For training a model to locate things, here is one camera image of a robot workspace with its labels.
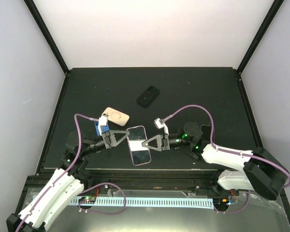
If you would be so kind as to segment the beige phone case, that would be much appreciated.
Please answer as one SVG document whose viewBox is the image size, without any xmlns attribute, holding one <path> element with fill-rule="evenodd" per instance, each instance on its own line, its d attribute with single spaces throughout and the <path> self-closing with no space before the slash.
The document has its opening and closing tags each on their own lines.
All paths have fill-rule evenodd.
<svg viewBox="0 0 290 232">
<path fill-rule="evenodd" d="M 102 115 L 107 116 L 109 121 L 122 127 L 124 127 L 127 124 L 128 120 L 130 119 L 129 115 L 116 109 L 113 109 L 111 107 L 107 107 L 103 111 Z"/>
</svg>

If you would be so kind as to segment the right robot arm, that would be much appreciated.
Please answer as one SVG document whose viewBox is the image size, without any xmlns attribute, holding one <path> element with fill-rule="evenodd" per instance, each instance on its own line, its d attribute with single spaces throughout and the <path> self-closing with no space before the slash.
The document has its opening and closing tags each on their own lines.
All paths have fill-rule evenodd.
<svg viewBox="0 0 290 232">
<path fill-rule="evenodd" d="M 210 182 L 210 189 L 216 195 L 226 190 L 250 190 L 275 201 L 288 179 L 287 169 L 265 148 L 243 151 L 213 145 L 193 121 L 185 123 L 177 134 L 169 134 L 160 120 L 155 124 L 164 133 L 143 141 L 142 147 L 162 152 L 189 146 L 188 153 L 196 160 L 226 167 Z"/>
</svg>

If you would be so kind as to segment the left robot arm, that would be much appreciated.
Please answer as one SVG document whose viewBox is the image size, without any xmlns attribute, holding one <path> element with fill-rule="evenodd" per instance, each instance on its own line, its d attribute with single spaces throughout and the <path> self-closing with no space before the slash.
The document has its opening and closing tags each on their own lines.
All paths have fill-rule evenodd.
<svg viewBox="0 0 290 232">
<path fill-rule="evenodd" d="M 84 156 L 117 147 L 128 138 L 127 130 L 109 130 L 88 139 L 74 131 L 66 142 L 62 166 L 20 213 L 12 213 L 6 220 L 10 232 L 46 232 L 55 219 L 77 195 L 91 192 L 94 181 L 86 170 L 88 161 Z"/>
</svg>

